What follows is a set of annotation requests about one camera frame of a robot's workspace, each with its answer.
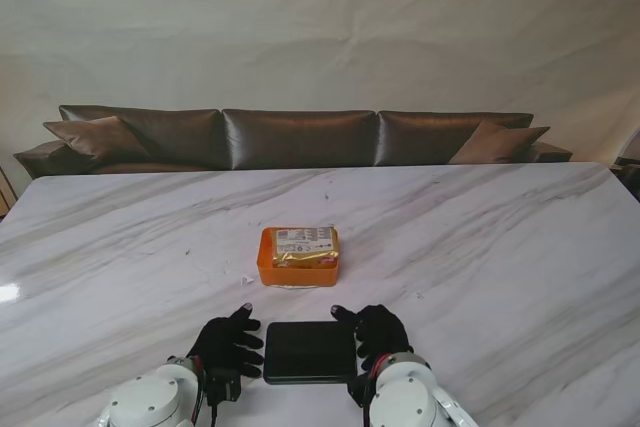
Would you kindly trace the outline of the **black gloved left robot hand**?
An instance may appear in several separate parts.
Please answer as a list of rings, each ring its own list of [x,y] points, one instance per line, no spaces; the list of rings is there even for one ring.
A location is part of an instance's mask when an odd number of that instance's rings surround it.
[[[209,320],[201,329],[188,357],[197,357],[205,370],[237,371],[247,378],[259,378],[264,341],[255,335],[261,322],[252,318],[253,306],[245,303],[228,317]]]

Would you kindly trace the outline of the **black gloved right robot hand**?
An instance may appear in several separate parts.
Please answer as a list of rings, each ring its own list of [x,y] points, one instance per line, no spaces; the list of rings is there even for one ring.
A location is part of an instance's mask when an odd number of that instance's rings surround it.
[[[351,329],[360,343],[357,356],[362,359],[363,371],[370,371],[383,355],[414,352],[404,324],[381,304],[368,305],[358,312],[334,305],[331,315]]]

